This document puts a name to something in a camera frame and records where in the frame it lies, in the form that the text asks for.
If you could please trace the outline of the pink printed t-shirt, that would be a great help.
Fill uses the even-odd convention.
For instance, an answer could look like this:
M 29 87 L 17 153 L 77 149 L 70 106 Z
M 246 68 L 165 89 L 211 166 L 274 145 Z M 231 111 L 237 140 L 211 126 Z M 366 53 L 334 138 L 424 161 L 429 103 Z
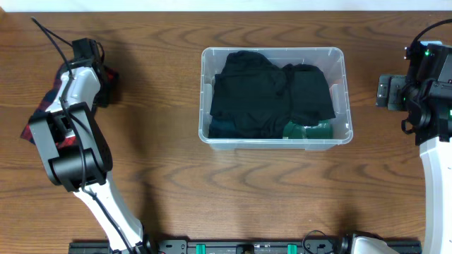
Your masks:
M 330 80 L 328 82 L 328 84 L 330 85 L 330 87 L 333 87 L 334 85 L 342 85 L 343 84 L 343 79 L 342 78 L 338 78 L 335 80 Z

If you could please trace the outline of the green taped garment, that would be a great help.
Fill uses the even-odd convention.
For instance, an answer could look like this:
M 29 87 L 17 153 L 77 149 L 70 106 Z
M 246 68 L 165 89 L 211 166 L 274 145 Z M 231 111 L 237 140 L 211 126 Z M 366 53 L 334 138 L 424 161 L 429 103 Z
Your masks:
M 320 121 L 316 126 L 302 126 L 290 121 L 284 128 L 283 139 L 332 139 L 333 126 L 329 120 Z

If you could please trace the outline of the large black garment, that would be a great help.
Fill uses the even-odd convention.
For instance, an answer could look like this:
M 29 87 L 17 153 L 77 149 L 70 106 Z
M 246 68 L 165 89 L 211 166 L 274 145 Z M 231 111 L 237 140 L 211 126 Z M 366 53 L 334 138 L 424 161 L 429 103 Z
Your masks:
M 281 139 L 290 121 L 316 126 L 335 118 L 320 68 L 291 63 L 278 67 L 249 51 L 229 54 L 215 75 L 210 115 L 233 121 L 238 139 Z

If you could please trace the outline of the clear plastic storage bin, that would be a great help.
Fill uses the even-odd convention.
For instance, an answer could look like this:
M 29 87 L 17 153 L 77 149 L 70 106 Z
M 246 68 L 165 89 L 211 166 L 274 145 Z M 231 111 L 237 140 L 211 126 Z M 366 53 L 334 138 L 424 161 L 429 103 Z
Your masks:
M 208 137 L 212 120 L 210 108 L 214 93 L 215 75 L 219 74 L 233 52 L 249 51 L 264 55 L 279 67 L 287 64 L 309 64 L 320 68 L 327 82 L 343 79 L 342 85 L 329 86 L 335 118 L 332 139 L 213 139 Z M 201 53 L 201 91 L 198 118 L 198 136 L 214 150 L 236 149 L 298 149 L 328 150 L 348 144 L 354 136 L 350 109 L 345 55 L 337 47 L 208 47 Z

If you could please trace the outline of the dark navy garment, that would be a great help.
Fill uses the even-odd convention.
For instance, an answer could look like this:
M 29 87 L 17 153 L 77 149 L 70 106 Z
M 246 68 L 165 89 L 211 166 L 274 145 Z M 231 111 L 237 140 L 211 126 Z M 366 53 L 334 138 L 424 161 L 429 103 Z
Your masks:
M 233 121 L 212 118 L 209 125 L 209 138 L 237 138 L 238 136 Z

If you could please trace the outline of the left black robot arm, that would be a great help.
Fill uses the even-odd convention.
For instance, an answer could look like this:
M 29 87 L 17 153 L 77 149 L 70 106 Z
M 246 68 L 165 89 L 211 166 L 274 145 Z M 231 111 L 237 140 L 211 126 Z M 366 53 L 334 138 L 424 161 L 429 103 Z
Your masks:
M 104 64 L 100 43 L 83 38 L 70 45 L 72 60 L 59 69 L 23 138 L 36 146 L 49 180 L 92 212 L 107 235 L 106 253 L 155 253 L 113 181 L 112 153 L 95 121 L 95 110 L 109 104 L 118 75 Z

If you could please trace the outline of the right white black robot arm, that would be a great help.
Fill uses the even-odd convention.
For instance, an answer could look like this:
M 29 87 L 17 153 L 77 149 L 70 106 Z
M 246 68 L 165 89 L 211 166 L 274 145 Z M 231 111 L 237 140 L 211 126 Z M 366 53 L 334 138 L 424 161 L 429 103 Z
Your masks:
M 382 75 L 376 105 L 406 111 L 402 131 L 415 135 L 424 169 L 424 243 L 388 242 L 365 233 L 347 234 L 335 253 L 451 252 L 451 47 L 413 40 L 406 48 L 406 75 Z

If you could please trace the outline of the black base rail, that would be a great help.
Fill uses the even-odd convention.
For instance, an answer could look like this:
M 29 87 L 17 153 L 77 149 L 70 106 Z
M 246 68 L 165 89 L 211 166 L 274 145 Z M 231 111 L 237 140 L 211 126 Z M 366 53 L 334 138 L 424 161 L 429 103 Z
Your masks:
M 351 253 L 351 243 L 339 243 L 321 237 L 310 237 L 302 242 L 234 242 L 234 241 L 186 241 L 166 240 L 157 244 L 157 253 L 166 254 L 295 254 L 295 253 Z M 422 253 L 419 241 L 389 241 L 388 247 L 396 253 Z M 75 242 L 69 244 L 68 253 L 115 253 L 108 242 Z

